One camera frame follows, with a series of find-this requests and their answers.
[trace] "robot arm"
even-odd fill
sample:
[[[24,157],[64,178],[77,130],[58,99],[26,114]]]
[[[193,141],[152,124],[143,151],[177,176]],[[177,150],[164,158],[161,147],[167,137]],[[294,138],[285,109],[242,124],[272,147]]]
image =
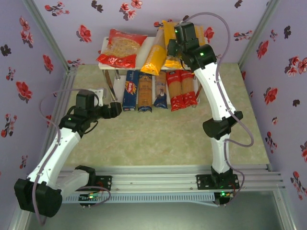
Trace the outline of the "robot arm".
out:
[[[232,169],[229,168],[224,157],[224,140],[228,139],[231,127],[236,120],[231,116],[231,111],[238,119],[243,118],[241,111],[236,111],[231,104],[220,76],[219,84],[226,98],[227,109],[216,82],[216,57],[210,45],[199,46],[193,23],[180,23],[175,26],[176,40],[170,40],[167,47],[168,55],[179,57],[190,67],[200,81],[212,110],[212,119],[203,123],[205,133],[210,137],[213,150],[212,181],[215,188],[228,186],[233,181]]]
[[[34,212],[32,188],[38,177],[36,187],[36,203],[41,215],[53,217],[59,210],[62,200],[83,186],[93,186],[95,170],[86,166],[78,166],[71,175],[57,183],[57,178],[70,152],[78,144],[91,123],[98,119],[114,118],[121,113],[121,105],[112,102],[110,107],[103,105],[104,90],[79,91],[76,97],[76,106],[73,114],[66,114],[60,122],[61,138],[56,135],[54,141],[44,155],[39,165],[31,172],[27,179],[18,179],[14,190],[21,209]],[[39,173],[46,158],[51,154],[55,145],[58,145],[44,169]]]

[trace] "pasta box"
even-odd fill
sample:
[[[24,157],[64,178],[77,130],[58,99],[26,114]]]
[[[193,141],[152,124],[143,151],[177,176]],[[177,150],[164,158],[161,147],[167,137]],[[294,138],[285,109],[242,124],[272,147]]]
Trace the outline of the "pasta box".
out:
[[[134,111],[136,106],[136,96],[138,91],[140,72],[128,70],[123,98],[123,111]]]

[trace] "red pasta package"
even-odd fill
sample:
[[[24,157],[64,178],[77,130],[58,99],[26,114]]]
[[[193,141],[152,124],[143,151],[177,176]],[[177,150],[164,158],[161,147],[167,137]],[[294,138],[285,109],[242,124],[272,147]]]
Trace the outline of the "red pasta package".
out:
[[[183,102],[182,90],[181,90],[181,80],[180,80],[180,71],[175,70],[172,72],[166,73],[166,81],[168,85],[169,97],[171,99],[171,111],[176,111],[178,109],[186,108],[186,105]]]
[[[129,34],[111,29],[107,47],[96,60],[115,68],[133,69],[136,55],[146,38],[147,35]]]
[[[180,70],[182,97],[186,106],[197,104],[194,91],[194,74],[189,71]]]

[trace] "gray floor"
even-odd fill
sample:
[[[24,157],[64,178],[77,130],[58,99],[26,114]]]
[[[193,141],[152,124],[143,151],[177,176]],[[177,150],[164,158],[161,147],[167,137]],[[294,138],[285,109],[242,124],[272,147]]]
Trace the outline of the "gray floor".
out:
[[[189,203],[105,204],[83,210],[63,205],[42,228],[35,216],[27,230],[280,230],[271,192],[242,192],[227,207]]]

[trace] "purple wall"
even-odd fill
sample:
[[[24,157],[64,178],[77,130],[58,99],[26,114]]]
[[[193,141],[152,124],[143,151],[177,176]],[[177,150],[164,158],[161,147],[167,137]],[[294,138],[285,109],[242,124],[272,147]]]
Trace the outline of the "purple wall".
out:
[[[108,36],[111,28],[155,36],[157,28],[154,24],[158,26],[159,22],[167,19],[180,21],[185,15],[199,12],[217,13],[229,23],[232,41],[225,61],[238,62],[268,1],[195,0],[191,4],[188,0],[63,0],[61,3],[57,0],[35,0],[66,60],[80,59],[79,62],[85,64],[97,64],[103,38]],[[123,3],[126,3],[125,10],[129,10],[121,9]],[[224,24],[211,16],[198,17],[192,22],[203,25],[204,30],[208,27],[213,29],[207,31],[210,45],[216,55],[222,54],[227,42]],[[88,30],[86,41],[80,41],[81,38],[76,35],[80,25]]]
[[[14,184],[35,168],[45,140],[47,123],[39,116],[38,103],[59,88],[65,70],[22,1],[1,2],[0,31],[0,229],[4,230],[17,204]],[[46,101],[46,115],[52,113],[55,100],[51,96]]]
[[[305,0],[282,1],[242,68],[268,157],[282,172],[299,229],[307,228],[306,20]]]

